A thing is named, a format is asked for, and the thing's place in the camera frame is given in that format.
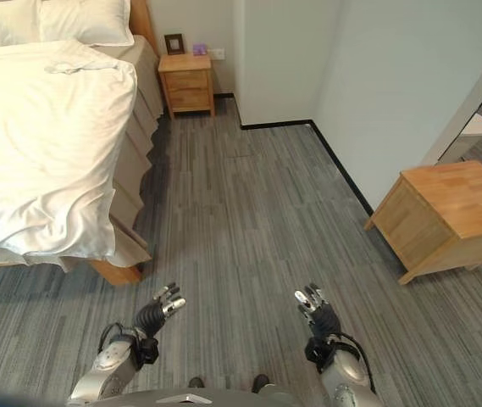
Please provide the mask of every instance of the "pillow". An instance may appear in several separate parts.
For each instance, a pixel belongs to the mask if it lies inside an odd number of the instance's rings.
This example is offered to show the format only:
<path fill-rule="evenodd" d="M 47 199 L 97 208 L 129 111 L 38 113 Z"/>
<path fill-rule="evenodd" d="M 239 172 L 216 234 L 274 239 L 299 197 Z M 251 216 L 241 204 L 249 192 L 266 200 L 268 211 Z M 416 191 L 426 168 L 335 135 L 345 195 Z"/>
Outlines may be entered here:
<path fill-rule="evenodd" d="M 133 45 L 129 23 L 130 0 L 48 0 L 41 6 L 42 41 Z"/>
<path fill-rule="evenodd" d="M 0 2 L 0 47 L 39 42 L 41 0 Z"/>

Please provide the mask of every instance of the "robotic finger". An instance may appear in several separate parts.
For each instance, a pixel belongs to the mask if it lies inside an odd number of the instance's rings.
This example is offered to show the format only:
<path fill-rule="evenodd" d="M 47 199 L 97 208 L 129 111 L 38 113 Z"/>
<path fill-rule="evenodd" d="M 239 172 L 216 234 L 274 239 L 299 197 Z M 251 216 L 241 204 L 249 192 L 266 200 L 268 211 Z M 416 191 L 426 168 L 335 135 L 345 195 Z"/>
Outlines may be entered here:
<path fill-rule="evenodd" d="M 161 298 L 166 295 L 167 293 L 170 293 L 171 291 L 175 290 L 176 289 L 176 293 L 179 292 L 180 290 L 180 287 L 177 287 L 176 286 L 176 282 L 171 282 L 170 284 L 168 284 L 167 286 L 165 287 L 161 287 L 157 293 L 154 294 L 154 296 L 152 297 L 152 300 L 154 301 L 161 301 Z"/>

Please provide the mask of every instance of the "wooden drawer cabinet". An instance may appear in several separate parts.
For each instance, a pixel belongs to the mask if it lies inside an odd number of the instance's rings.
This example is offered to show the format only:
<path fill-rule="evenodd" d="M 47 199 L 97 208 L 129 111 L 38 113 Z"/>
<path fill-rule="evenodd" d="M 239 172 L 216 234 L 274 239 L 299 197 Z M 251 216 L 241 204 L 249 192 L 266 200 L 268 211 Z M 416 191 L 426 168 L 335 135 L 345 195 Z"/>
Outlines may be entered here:
<path fill-rule="evenodd" d="M 158 71 L 169 108 L 169 116 L 176 112 L 209 110 L 214 116 L 213 82 L 208 55 L 164 55 Z"/>
<path fill-rule="evenodd" d="M 165 74 L 165 81 L 170 91 L 178 91 L 181 89 L 207 90 L 207 75 L 202 70 L 170 72 Z"/>
<path fill-rule="evenodd" d="M 407 268 L 399 282 L 482 263 L 482 164 L 403 171 L 365 229 L 376 226 Z"/>

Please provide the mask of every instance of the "wooden side table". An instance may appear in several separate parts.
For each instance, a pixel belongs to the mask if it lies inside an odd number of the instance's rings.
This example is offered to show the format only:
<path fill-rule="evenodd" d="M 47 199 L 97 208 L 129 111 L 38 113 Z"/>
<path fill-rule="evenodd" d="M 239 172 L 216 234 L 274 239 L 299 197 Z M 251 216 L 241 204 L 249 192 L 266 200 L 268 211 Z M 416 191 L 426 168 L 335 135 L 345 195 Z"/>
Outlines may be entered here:
<path fill-rule="evenodd" d="M 169 116 L 176 112 L 210 110 L 214 116 L 214 93 L 211 62 L 208 55 L 164 55 L 159 60 L 158 72 L 169 108 Z"/>
<path fill-rule="evenodd" d="M 365 225 L 376 226 L 407 268 L 399 283 L 482 263 L 482 164 L 406 170 Z"/>

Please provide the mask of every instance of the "white duvet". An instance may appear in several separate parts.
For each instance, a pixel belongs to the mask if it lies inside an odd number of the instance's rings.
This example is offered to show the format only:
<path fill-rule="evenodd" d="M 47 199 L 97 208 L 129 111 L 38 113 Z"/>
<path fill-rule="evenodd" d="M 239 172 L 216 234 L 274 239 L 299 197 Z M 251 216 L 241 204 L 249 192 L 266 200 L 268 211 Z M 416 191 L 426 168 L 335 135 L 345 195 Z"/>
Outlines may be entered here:
<path fill-rule="evenodd" d="M 133 65 L 75 40 L 0 47 L 0 248 L 114 254 L 112 178 Z"/>

